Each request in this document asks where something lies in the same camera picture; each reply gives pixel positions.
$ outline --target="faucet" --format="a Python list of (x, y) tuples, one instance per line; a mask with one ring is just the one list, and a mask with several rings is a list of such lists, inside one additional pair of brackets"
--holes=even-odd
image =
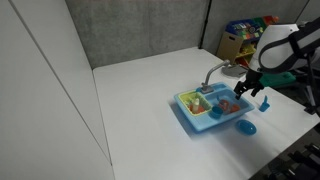
[(228, 66), (229, 64), (230, 64), (230, 61), (229, 60), (225, 60), (222, 63), (220, 63), (220, 64), (216, 65), (215, 67), (213, 67), (212, 69), (210, 69), (210, 71), (207, 74), (206, 81), (204, 83), (201, 83), (202, 88), (200, 90), (201, 90), (201, 92), (203, 94), (207, 94), (209, 92), (213, 92), (213, 88), (208, 85), (210, 75), (213, 73), (213, 71), (219, 69), (222, 66)]

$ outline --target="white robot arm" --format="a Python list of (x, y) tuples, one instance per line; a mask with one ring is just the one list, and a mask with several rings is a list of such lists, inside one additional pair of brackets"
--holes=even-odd
[(316, 61), (320, 57), (320, 18), (298, 28), (296, 24), (270, 25), (260, 38), (244, 82), (234, 92), (239, 99), (249, 89), (251, 95), (263, 89), (259, 82), (263, 73), (278, 74)]

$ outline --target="white wall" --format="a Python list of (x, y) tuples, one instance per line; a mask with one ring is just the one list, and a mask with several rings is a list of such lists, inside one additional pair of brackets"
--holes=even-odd
[(114, 179), (7, 0), (0, 0), (0, 145), (1, 180)]
[(12, 2), (110, 160), (92, 70), (65, 1)]
[(320, 1), (319, 0), (310, 0), (300, 17), (297, 20), (297, 23), (301, 21), (313, 21), (316, 18), (320, 17)]

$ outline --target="sink basin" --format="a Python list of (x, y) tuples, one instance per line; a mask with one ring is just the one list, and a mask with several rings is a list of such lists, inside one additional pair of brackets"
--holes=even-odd
[[(232, 120), (254, 109), (254, 106), (244, 97), (237, 100), (235, 98), (236, 94), (225, 83), (219, 82), (210, 86), (214, 91), (208, 94), (202, 94), (199, 91), (200, 88), (197, 88), (174, 96), (175, 101), (196, 132), (201, 132), (218, 124)], [(194, 114), (190, 109), (195, 98), (198, 98), (200, 100), (200, 105), (203, 106), (203, 111), (197, 114)], [(214, 118), (212, 116), (211, 108), (214, 106), (221, 107), (221, 102), (226, 101), (228, 102), (228, 105), (224, 104), (227, 105), (227, 107), (223, 108), (224, 112), (221, 117), (218, 119)], [(230, 111), (233, 105), (237, 105), (240, 109), (235, 112)]]

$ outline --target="white tabletop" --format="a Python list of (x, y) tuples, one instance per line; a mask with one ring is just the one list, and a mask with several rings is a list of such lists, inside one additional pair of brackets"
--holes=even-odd
[[(319, 122), (303, 106), (265, 88), (255, 107), (238, 119), (257, 127), (253, 136), (235, 129), (237, 119), (195, 134), (173, 96), (195, 89), (221, 62), (190, 48), (94, 70), (116, 180), (248, 179)], [(237, 80), (211, 75), (209, 84)], [(268, 95), (271, 107), (257, 107)]]

